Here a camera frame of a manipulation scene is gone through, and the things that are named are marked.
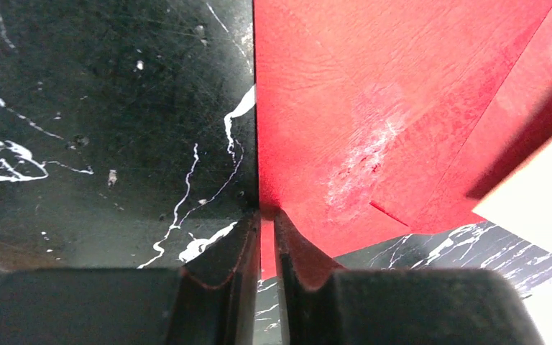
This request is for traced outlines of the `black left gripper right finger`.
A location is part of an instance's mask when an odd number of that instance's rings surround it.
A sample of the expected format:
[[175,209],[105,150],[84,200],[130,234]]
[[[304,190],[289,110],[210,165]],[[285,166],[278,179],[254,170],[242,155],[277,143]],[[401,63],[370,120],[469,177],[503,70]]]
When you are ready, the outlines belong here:
[[542,344],[514,288],[482,269],[350,270],[274,219],[284,344]]

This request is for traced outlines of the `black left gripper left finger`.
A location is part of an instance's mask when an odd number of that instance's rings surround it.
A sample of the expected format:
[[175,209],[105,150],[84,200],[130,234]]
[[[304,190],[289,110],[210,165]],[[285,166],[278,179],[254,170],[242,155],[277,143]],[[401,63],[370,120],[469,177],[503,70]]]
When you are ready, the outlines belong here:
[[0,278],[0,344],[250,344],[260,215],[177,269],[44,269]]

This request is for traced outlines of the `red paper envelope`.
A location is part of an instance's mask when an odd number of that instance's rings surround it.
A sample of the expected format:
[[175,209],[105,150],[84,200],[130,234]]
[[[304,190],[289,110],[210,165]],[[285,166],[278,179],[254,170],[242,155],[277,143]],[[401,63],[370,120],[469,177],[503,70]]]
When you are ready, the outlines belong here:
[[332,256],[478,221],[552,136],[552,1],[256,1],[259,199]]

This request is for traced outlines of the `peach lined letter paper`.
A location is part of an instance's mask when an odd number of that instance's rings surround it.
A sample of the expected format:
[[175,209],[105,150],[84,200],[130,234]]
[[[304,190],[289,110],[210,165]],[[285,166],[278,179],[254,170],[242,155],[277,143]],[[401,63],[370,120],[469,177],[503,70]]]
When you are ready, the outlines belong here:
[[552,138],[481,199],[473,212],[552,253]]

